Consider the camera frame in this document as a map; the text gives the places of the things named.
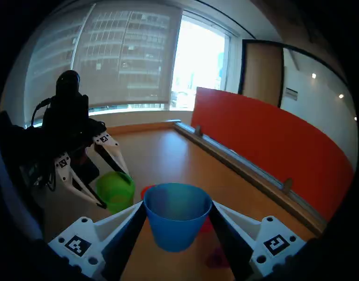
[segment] blue cup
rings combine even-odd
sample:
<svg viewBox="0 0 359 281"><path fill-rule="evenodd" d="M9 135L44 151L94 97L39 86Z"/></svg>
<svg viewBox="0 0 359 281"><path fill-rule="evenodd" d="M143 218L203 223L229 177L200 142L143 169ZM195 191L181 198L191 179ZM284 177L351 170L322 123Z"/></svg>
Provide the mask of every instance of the blue cup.
<svg viewBox="0 0 359 281"><path fill-rule="evenodd" d="M183 184L156 185L143 202L156 244L170 252L191 245L212 207L206 192Z"/></svg>

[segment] window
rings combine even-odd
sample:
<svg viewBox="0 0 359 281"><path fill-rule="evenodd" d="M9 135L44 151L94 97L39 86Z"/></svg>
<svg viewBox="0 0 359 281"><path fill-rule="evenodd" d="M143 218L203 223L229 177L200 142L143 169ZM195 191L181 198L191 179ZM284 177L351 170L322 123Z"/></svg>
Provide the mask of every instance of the window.
<svg viewBox="0 0 359 281"><path fill-rule="evenodd" d="M171 109L193 110L196 87L225 90L229 37L182 17L173 70Z"/></svg>
<svg viewBox="0 0 359 281"><path fill-rule="evenodd" d="M68 69L81 77L90 115L192 111L197 87L225 90L230 37L189 14L160 4L101 1L47 20L27 70L25 122L55 95L57 78Z"/></svg>

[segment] orange floor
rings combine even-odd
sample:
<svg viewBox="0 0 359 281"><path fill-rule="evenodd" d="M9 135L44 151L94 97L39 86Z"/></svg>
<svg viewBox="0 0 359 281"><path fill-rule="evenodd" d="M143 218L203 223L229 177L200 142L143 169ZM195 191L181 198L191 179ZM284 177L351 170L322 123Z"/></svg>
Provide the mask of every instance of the orange floor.
<svg viewBox="0 0 359 281"><path fill-rule="evenodd" d="M213 200L261 220L273 215L305 241L314 237L304 225L239 175L172 129L113 136L135 181L135 202L148 185L178 182L205 190ZM102 161L101 173L108 170ZM110 216L58 186L47 196L45 238L50 241L80 216L94 222ZM229 268L210 269L207 257L219 246L214 231L202 233L186 251L158 248L146 221L127 263L122 280L233 280Z"/></svg>

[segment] orange partition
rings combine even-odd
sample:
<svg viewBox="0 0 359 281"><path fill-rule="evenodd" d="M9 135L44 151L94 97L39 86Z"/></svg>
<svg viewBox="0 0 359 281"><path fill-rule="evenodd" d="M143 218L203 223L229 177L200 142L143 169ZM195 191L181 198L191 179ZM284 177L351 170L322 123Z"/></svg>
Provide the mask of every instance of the orange partition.
<svg viewBox="0 0 359 281"><path fill-rule="evenodd" d="M343 151L306 121L256 99L198 88L191 126L234 150L292 190L327 221L346 194L352 166Z"/></svg>

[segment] roller shade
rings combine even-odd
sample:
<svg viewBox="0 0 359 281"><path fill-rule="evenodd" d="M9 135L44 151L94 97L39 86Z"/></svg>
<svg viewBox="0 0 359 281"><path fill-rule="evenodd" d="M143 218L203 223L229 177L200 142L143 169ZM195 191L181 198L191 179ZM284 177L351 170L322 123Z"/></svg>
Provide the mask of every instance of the roller shade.
<svg viewBox="0 0 359 281"><path fill-rule="evenodd" d="M25 122L35 107L55 95L56 81L70 69L76 39L90 7L62 14L45 22L32 52L24 91ZM43 115L44 109L37 113Z"/></svg>
<svg viewBox="0 0 359 281"><path fill-rule="evenodd" d="M155 3L98 2L51 21L30 61L26 121L67 69L79 73L90 107L169 103L181 17ZM38 62L41 53L51 58Z"/></svg>

